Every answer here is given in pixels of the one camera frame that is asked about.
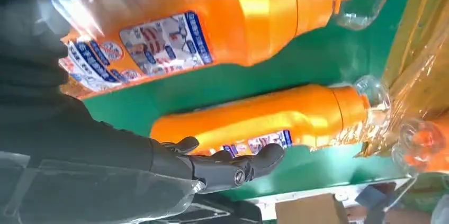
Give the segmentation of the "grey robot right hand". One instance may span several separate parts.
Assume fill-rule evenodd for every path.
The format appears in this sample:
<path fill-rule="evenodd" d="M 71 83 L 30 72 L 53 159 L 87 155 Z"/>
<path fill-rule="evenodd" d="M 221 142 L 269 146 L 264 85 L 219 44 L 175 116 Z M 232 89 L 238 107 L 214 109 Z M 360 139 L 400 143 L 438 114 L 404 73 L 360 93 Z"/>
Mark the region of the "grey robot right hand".
<path fill-rule="evenodd" d="M 157 141 L 94 120 L 80 100 L 60 91 L 68 75 L 69 24 L 50 0 L 1 0 L 1 151 L 29 158 L 29 179 L 43 193 L 202 193 L 233 189 L 266 176 L 285 151 L 255 156 L 182 155 Z"/>

